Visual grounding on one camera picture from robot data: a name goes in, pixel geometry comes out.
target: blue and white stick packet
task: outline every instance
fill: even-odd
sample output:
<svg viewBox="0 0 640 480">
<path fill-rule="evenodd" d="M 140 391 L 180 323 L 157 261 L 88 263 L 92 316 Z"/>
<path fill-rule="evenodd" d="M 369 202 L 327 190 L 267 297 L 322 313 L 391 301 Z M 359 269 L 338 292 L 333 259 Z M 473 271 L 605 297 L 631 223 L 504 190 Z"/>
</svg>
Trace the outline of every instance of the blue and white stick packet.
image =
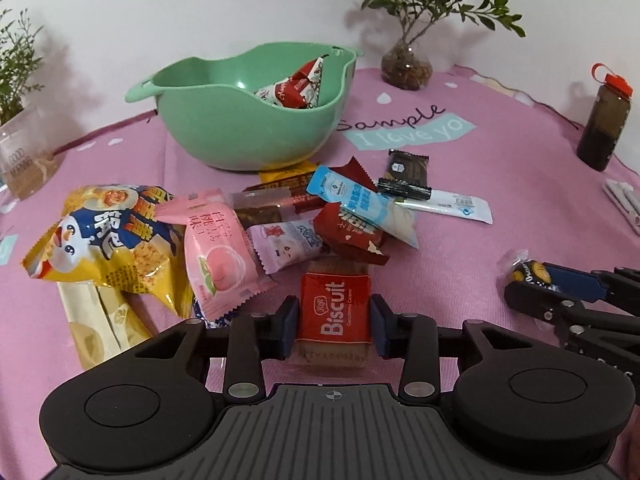
<svg viewBox="0 0 640 480">
<path fill-rule="evenodd" d="M 411 247 L 418 248 L 414 215 L 387 197 L 362 187 L 326 166 L 318 167 L 306 190 L 326 202 L 340 202 L 347 211 L 377 225 Z"/>
</svg>

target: white stick packet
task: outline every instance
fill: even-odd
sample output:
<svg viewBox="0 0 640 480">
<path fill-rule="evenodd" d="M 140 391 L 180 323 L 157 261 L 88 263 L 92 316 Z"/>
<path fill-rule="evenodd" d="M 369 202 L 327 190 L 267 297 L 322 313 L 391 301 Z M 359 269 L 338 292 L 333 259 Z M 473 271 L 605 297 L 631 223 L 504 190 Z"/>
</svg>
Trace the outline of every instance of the white stick packet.
<svg viewBox="0 0 640 480">
<path fill-rule="evenodd" d="M 457 216 L 459 218 L 477 220 L 487 224 L 494 223 L 489 203 L 477 196 L 467 196 L 433 189 L 429 200 L 415 200 L 413 198 L 402 197 L 393 197 L 393 200 L 399 206 L 407 209 Z"/>
</svg>

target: pink tablecloth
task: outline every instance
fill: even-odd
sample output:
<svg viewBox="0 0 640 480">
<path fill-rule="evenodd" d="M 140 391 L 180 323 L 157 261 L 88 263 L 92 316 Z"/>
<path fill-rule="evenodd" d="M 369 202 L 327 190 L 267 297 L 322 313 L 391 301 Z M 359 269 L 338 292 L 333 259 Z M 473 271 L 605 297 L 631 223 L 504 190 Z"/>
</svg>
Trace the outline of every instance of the pink tablecloth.
<svg viewBox="0 0 640 480">
<path fill-rule="evenodd" d="M 604 174 L 591 170 L 572 151 L 579 132 L 568 122 L 462 76 L 437 73 L 425 90 L 405 92 L 385 85 L 376 70 L 358 71 L 343 118 L 353 126 L 359 121 L 400 121 L 415 116 L 416 108 L 428 114 L 431 105 L 457 114 L 475 129 L 457 140 L 408 149 L 431 157 L 433 187 L 488 200 L 495 222 L 489 226 L 419 214 L 420 250 L 389 243 L 385 251 L 391 260 L 372 269 L 374 291 L 396 311 L 421 312 L 443 326 L 482 318 L 553 341 L 551 332 L 504 306 L 495 284 L 498 261 L 509 250 L 526 248 L 537 258 L 580 269 L 640 267 L 639 239 L 601 190 L 605 177 L 633 186 L 640 186 L 640 178 L 617 160 Z M 386 151 L 359 151 L 340 132 L 314 160 L 338 165 L 351 155 L 373 178 L 382 174 Z M 204 166 L 153 118 L 71 150 L 45 188 L 0 214 L 0 232 L 12 227 L 19 236 L 9 263 L 0 267 L 0 473 L 7 479 L 40 478 L 54 465 L 40 436 L 38 411 L 51 390 L 81 372 L 56 285 L 30 280 L 20 260 L 56 221 L 70 190 L 110 182 L 158 184 L 179 194 L 210 187 L 241 190 L 258 177 Z M 3 210 L 9 209 L 9 200 L 6 194 L 0 196 Z M 285 295 L 298 292 L 300 273 L 293 268 L 277 274 L 280 286 L 244 308 L 276 309 Z M 139 308 L 156 330 L 175 322 L 152 298 L 145 298 Z M 287 364 L 266 362 L 264 368 L 268 386 L 318 380 Z M 374 360 L 351 382 L 397 384 L 400 368 L 399 362 Z M 442 372 L 443 388 L 451 388 L 455 362 L 443 360 Z M 214 364 L 208 386 L 219 388 L 221 378 L 222 370 Z M 618 463 L 624 453 L 623 446 L 619 448 Z"/>
</svg>

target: plastic colander bowl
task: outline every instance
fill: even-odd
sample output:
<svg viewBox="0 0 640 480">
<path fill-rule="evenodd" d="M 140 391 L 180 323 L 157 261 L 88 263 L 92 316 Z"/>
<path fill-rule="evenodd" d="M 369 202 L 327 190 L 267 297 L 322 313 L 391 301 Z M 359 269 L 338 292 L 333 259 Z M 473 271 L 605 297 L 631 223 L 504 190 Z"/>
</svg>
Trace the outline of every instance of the plastic colander bowl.
<svg viewBox="0 0 640 480">
<path fill-rule="evenodd" d="M 316 108 L 283 108 L 252 94 L 324 54 Z M 329 138 L 357 56 L 353 49 L 319 43 L 266 43 L 227 59 L 189 57 L 134 86 L 125 100 L 155 97 L 174 139 L 208 166 L 276 170 L 309 158 Z"/>
</svg>

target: water bottle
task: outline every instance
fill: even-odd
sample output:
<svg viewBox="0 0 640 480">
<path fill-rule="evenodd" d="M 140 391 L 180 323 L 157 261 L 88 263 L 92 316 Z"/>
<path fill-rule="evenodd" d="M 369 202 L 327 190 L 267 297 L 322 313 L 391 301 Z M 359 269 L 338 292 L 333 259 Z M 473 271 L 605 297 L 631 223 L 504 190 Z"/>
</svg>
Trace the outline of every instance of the water bottle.
<svg viewBox="0 0 640 480">
<path fill-rule="evenodd" d="M 596 70 L 603 66 L 609 73 L 604 81 L 596 78 Z M 622 128 L 631 110 L 633 89 L 623 77 L 614 74 L 606 65 L 596 63 L 591 76 L 602 86 L 584 127 L 576 154 L 581 161 L 594 170 L 603 171 L 618 143 Z"/>
</svg>

